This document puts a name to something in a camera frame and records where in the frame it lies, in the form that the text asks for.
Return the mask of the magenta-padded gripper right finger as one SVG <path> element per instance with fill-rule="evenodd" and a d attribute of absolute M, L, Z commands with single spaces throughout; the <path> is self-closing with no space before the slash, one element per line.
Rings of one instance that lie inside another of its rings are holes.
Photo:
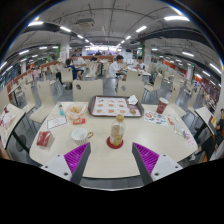
<path fill-rule="evenodd" d="M 132 153 L 144 185 L 182 169 L 169 155 L 159 155 L 138 143 L 132 144 Z"/>

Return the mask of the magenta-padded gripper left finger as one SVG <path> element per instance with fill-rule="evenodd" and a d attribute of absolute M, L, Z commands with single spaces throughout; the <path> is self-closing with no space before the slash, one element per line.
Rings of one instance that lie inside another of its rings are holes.
<path fill-rule="evenodd" d="M 57 154 L 42 169 L 79 185 L 90 153 L 90 144 L 86 143 L 65 155 Z"/>

